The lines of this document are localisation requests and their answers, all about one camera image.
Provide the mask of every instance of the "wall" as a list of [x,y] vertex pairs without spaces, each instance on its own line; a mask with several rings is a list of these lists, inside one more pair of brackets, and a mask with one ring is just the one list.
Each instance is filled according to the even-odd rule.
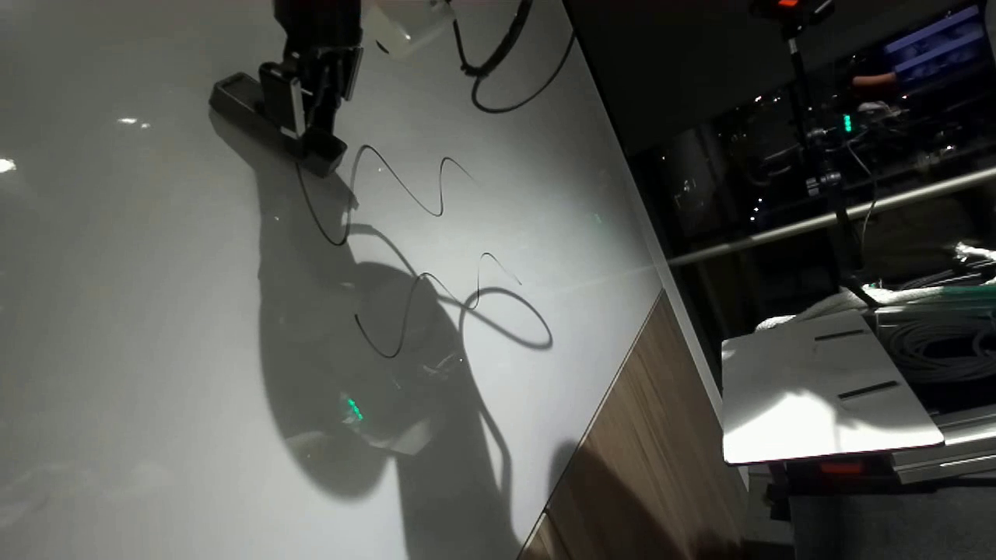
[[[803,37],[812,65],[831,62],[956,0],[837,0]],[[747,16],[747,0],[566,0],[591,72],[626,152],[791,78],[775,25]]]
[[[458,12],[482,59],[514,3]],[[486,100],[566,37],[538,3]],[[0,0],[0,557],[467,560],[532,529],[660,289],[582,56],[492,118],[451,37],[367,47],[352,152],[305,177],[355,224],[330,246],[293,162],[209,115],[277,53],[265,0]]]

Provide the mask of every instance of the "green light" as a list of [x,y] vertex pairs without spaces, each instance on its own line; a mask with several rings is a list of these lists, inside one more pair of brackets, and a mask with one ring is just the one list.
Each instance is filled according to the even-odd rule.
[[355,398],[345,398],[345,408],[349,408],[349,420],[352,420],[352,423],[361,423],[361,420],[364,420],[364,408],[361,408]]

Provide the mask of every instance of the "wooden floor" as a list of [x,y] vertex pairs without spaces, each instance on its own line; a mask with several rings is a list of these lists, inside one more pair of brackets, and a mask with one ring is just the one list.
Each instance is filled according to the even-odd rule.
[[744,485],[666,299],[651,311],[526,560],[738,557]]

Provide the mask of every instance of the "white surface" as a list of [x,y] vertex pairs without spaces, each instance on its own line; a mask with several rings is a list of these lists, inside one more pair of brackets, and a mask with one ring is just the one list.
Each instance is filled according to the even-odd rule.
[[[510,12],[458,3],[473,59]],[[538,3],[482,96],[529,93],[566,34]],[[0,0],[0,557],[514,557],[610,386],[660,283],[582,56],[489,118],[448,37],[367,50],[339,174],[374,143],[430,208],[442,156],[473,180],[448,168],[430,218],[364,159],[355,221],[458,299],[479,274],[520,292],[554,333],[542,352],[467,320],[461,352],[458,311],[420,292],[383,361],[352,314],[395,339],[398,258],[324,246],[289,162],[209,118],[212,84],[280,40],[268,0]],[[545,339],[510,296],[479,311]],[[342,392],[364,429],[339,423]]]
[[722,345],[722,457],[797,460],[940,445],[943,436],[856,311]]

